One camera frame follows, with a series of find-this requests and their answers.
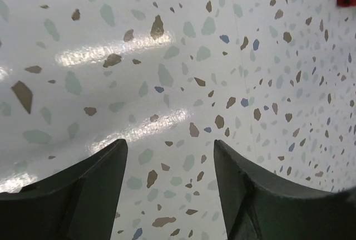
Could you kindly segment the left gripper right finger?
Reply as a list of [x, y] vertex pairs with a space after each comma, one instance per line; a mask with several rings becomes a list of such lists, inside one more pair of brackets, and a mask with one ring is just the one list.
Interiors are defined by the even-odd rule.
[[221, 140], [214, 164], [228, 239], [355, 239], [355, 188], [332, 193], [294, 183]]

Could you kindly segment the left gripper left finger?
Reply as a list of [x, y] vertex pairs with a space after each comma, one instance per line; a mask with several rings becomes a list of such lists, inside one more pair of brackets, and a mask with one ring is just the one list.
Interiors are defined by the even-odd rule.
[[1, 193], [1, 239], [110, 239], [127, 162], [118, 139], [17, 193]]

